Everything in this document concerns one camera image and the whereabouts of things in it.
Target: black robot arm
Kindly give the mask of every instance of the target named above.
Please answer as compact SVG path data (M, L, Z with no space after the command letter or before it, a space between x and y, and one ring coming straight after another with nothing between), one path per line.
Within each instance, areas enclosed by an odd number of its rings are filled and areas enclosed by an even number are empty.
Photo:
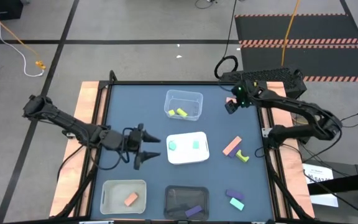
M46 96L30 96L29 102L23 108L23 117L30 120L49 120L53 124L73 133L80 144L88 148L104 146L107 150L132 152L135 156L134 169L139 170L141 163L147 159L159 156L160 153L140 150L142 141L160 142L159 139L149 135L143 130L143 124L130 129L129 135L123 135L109 126L86 124L73 116L59 110Z
M320 140L332 140L342 128L341 121L330 111L314 103L278 96L274 91L262 88L257 83L248 80L241 81L231 91L236 96L236 102L226 103L225 107L230 114L238 107L255 105L261 108L279 108L299 114L308 121L308 124L289 128L275 125L268 133L268 143L271 147L280 146L288 138L314 136Z

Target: orange foam block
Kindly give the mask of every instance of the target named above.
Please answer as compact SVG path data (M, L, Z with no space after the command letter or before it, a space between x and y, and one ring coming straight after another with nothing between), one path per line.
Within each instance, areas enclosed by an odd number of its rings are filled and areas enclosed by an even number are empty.
M124 203L126 206L130 206L132 205L132 203L134 203L137 199L137 194L134 192L132 193L130 196L128 196L128 198L125 199Z
M223 154L226 156L241 142L241 138L237 136L228 146L223 150Z
M231 101L231 100L232 100L233 102L237 103L237 100L236 100L236 99L230 98L230 97L226 97L226 103L229 102L229 101Z

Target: concrete floor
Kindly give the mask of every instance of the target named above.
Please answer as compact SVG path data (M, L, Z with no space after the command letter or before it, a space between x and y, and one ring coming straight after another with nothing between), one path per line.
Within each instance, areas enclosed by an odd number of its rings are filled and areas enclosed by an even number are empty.
M358 26L358 0L346 2ZM22 39L58 40L72 3L73 0L32 0L25 6L22 19L5 24ZM291 13L295 3L296 0L246 0L237 3L236 14ZM68 39L226 39L233 4L234 1L220 0L209 9L199 10L193 0L80 0ZM298 10L342 12L339 0L303 0ZM12 39L6 33L4 37ZM234 26L231 39L237 39ZM33 55L18 47L28 56L29 73L36 73ZM50 65L57 45L32 47ZM215 80L213 68L224 48L216 44L65 45L48 95L61 110L72 114L81 82L105 80L110 69L119 80ZM230 45L228 54L240 57L237 48ZM31 94L41 92L47 72L38 78L25 76L21 57L10 47L0 45L0 204L30 124L21 118L22 107ZM302 100L315 102L340 118L358 112L358 83L306 85L308 91ZM66 142L58 128L37 126L5 222L48 217ZM317 152L328 144L312 139L308 148ZM358 164L358 127L344 129L342 140L321 158ZM358 219L346 216L341 220L358 223Z

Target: blue tabletop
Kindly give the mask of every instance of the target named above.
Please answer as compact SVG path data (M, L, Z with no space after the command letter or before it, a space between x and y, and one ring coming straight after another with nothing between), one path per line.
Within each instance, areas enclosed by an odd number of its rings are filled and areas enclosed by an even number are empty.
M203 111L197 121L168 118L164 112L168 90L202 93ZM107 115L107 125L121 131L144 123L148 133L161 139L161 143L143 143L142 150L160 152L161 156L144 162L140 170L133 169L133 156L128 164L120 163L113 170L99 170L96 178L91 219L137 218L164 220L165 188L169 185L206 187L209 190L208 221L260 221L273 218L265 161L254 156L262 146L260 126L255 107L238 109L228 114L224 104L230 92L217 85L114 85ZM168 162L166 138L171 134L202 131L207 135L209 159L185 165ZM238 158L224 156L222 150L240 136L243 155L247 163ZM100 165L112 166L117 153L101 151ZM107 180L144 180L147 184L147 203L144 213L103 215L100 212L101 191ZM243 211L229 202L226 189L241 192L245 199Z

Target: purple foam block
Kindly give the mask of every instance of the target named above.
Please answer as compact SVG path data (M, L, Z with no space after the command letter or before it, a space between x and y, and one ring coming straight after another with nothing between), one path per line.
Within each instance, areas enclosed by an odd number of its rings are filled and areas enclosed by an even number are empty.
M234 158L234 157L236 156L236 153L237 153L239 150L240 150L240 146L239 146L239 145L236 145L236 146L234 147L234 149L233 149L231 152L229 152L228 156L229 156L230 158Z
M196 207L187 210L185 213L186 213L187 217L190 217L190 216L202 211L202 209L203 208L201 208L201 206L197 205Z
M236 192L235 190L226 190L226 195L229 197L234 197L238 200L244 199L244 196L240 192Z

